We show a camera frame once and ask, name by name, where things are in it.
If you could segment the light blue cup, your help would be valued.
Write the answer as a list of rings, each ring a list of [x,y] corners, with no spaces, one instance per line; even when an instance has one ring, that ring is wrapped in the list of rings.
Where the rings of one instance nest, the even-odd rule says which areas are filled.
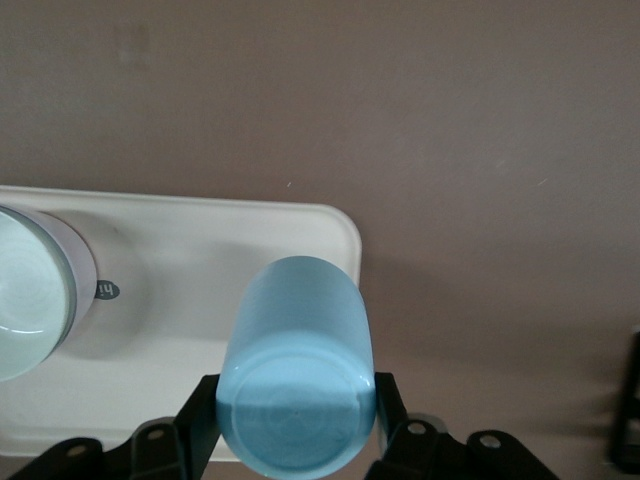
[[[319,480],[362,450],[375,416],[358,287],[319,258],[269,264],[245,291],[216,391],[231,451],[274,480]]]

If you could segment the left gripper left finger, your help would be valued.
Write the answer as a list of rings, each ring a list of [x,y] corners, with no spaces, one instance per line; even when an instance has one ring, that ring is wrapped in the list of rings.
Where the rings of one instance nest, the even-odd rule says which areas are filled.
[[[141,424],[107,450],[94,438],[61,441],[4,480],[201,480],[221,438],[220,377],[202,377],[178,414]]]

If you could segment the beige plastic tray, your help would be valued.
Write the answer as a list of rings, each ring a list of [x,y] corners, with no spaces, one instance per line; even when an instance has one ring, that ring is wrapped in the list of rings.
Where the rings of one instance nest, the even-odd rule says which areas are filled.
[[[0,455],[75,437],[114,448],[219,372],[253,276],[295,255],[360,277],[361,239],[326,205],[0,186],[0,203],[73,227],[97,265],[87,316],[42,364],[0,382]]]

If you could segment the white bowl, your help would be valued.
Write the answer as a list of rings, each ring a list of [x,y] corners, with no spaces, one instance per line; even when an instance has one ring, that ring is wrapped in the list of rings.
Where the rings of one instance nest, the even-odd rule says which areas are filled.
[[[72,227],[0,204],[0,382],[60,347],[87,315],[96,287],[94,257]]]

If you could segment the brown table cover mat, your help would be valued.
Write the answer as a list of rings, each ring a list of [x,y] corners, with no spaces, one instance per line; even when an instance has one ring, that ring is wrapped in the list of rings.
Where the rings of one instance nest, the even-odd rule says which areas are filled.
[[[409,408],[626,480],[640,0],[0,0],[0,183],[335,206]]]

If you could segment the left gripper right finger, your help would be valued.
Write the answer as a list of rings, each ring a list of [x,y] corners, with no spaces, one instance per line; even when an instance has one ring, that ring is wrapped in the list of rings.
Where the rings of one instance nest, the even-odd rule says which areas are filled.
[[[375,385],[386,447],[367,480],[550,480],[550,469],[514,436],[484,430],[461,443],[409,415],[391,373],[377,372]]]

